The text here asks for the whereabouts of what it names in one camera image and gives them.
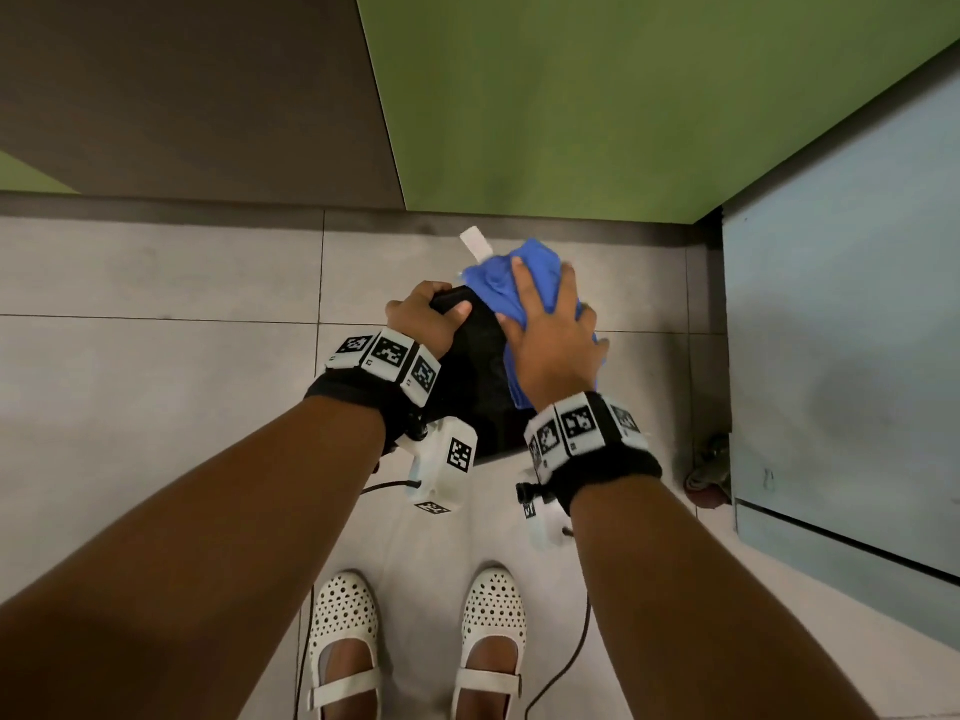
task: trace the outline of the perforated white shoe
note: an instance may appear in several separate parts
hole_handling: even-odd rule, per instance
[[[474,647],[487,637],[505,637],[516,645],[516,669],[514,674],[485,672],[467,669]],[[457,705],[461,690],[481,690],[507,695],[507,711],[510,717],[514,699],[521,696],[523,682],[521,666],[523,650],[527,645],[527,615],[523,608],[521,591],[514,577],[506,568],[488,568],[476,577],[463,606],[463,649],[460,654],[460,670],[453,690],[451,717],[457,717]]]
[[[377,638],[380,617],[374,593],[366,580],[354,571],[341,571],[328,580],[317,594],[313,626],[310,628],[310,672],[313,689],[307,697],[307,708],[319,710],[330,703],[376,690],[376,717],[380,718],[383,698],[382,677],[378,663]],[[320,659],[324,650],[341,640],[360,640],[369,649],[373,668],[328,684],[322,684]]]

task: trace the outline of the person's left hand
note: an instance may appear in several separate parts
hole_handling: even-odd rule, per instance
[[[403,302],[391,300],[386,309],[387,327],[423,344],[435,358],[442,359],[453,346],[453,334],[474,309],[468,300],[457,303],[444,315],[430,307],[436,294],[451,288],[450,283],[424,280]]]

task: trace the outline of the cable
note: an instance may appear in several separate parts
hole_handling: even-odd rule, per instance
[[[591,597],[587,595],[586,597],[586,618],[583,619],[583,633],[580,635],[580,643],[577,644],[577,648],[573,650],[573,656],[570,657],[570,661],[566,663],[566,666],[563,667],[559,672],[554,675],[554,677],[546,683],[546,687],[539,691],[539,694],[534,697],[533,701],[527,705],[527,711],[523,713],[523,720],[530,720],[530,711],[534,709],[534,705],[540,702],[540,699],[546,695],[547,690],[550,690],[554,685],[557,684],[558,680],[566,675],[570,671],[570,667],[573,666],[573,663],[577,661],[577,658],[580,657],[580,652],[584,648],[584,644],[587,641],[587,632],[591,630]]]
[[[414,480],[395,480],[391,483],[372,484],[360,490],[361,496],[367,493],[383,490],[384,488],[418,488],[421,484]],[[306,653],[310,647],[310,635],[313,633],[313,613],[317,606],[317,584],[310,586],[310,618],[306,622],[306,638],[303,640],[303,656],[300,658],[299,673],[296,676],[296,694],[294,696],[294,720],[300,716],[300,699],[304,691],[304,667],[306,666]]]

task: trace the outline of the green panel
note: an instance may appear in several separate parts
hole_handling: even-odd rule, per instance
[[[359,0],[408,209],[692,223],[960,37],[960,0]]]
[[[0,191],[75,195],[70,187],[0,151]]]

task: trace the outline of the blue cloth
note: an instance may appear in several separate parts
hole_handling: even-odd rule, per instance
[[[481,301],[489,306],[493,313],[502,313],[519,323],[524,330],[527,327],[527,313],[523,310],[521,298],[517,293],[517,283],[510,266],[511,258],[519,256],[534,278],[534,285],[543,301],[543,309],[553,313],[557,307],[557,295],[560,292],[560,256],[540,241],[527,240],[509,255],[493,255],[479,265],[472,265],[462,274],[463,282],[477,294]],[[577,318],[583,306],[577,301]],[[507,372],[510,396],[517,409],[532,409],[533,404],[523,393],[517,380],[517,368],[514,354],[507,346],[503,354],[503,366]]]

